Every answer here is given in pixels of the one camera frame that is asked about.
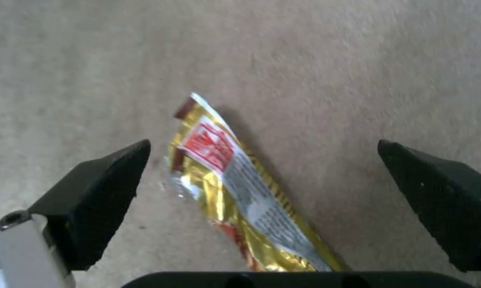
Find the metal bolt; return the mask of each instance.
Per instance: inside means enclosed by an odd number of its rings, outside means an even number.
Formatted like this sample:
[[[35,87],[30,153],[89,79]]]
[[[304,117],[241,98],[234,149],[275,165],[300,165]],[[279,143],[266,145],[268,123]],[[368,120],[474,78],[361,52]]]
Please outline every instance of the metal bolt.
[[[12,228],[30,219],[31,217],[28,211],[19,210],[19,211],[11,212],[8,215],[2,217],[2,219],[0,219],[0,231],[4,231],[9,228]]]

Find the gold foil wrapper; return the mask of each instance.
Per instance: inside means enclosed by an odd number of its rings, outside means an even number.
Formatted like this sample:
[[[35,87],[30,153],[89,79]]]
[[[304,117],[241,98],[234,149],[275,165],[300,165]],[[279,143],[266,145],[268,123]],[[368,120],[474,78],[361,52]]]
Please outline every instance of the gold foil wrapper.
[[[207,219],[235,241],[252,270],[343,270],[331,250],[295,213],[258,159],[203,98],[191,95],[175,117],[182,124],[169,148],[171,177],[182,193],[189,193],[198,202]],[[270,197],[257,200],[253,190],[258,195],[270,193]],[[264,209],[266,214],[257,214]]]

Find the red label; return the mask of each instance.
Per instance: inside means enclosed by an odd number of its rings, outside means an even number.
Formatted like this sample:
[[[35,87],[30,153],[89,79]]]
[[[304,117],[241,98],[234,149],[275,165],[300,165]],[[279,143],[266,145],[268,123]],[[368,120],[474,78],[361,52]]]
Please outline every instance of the red label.
[[[198,124],[184,147],[221,172],[233,157],[233,145],[226,133],[206,123]]]

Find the beige carpet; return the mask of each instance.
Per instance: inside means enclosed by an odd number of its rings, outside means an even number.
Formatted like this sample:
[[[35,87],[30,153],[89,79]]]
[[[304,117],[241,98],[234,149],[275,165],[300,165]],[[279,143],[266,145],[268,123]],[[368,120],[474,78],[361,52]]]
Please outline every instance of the beige carpet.
[[[244,270],[167,188],[173,111],[207,97],[356,270],[457,272],[400,195],[380,138],[481,172],[481,0],[0,0],[0,217],[142,138],[151,160],[80,288]]]

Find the candy wrapper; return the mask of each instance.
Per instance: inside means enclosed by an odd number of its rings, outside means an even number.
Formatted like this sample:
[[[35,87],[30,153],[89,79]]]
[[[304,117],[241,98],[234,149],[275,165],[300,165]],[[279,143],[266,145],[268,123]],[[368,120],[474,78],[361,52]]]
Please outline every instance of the candy wrapper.
[[[341,271],[339,261],[228,124],[199,95],[176,112],[171,178],[239,247],[254,271]]]

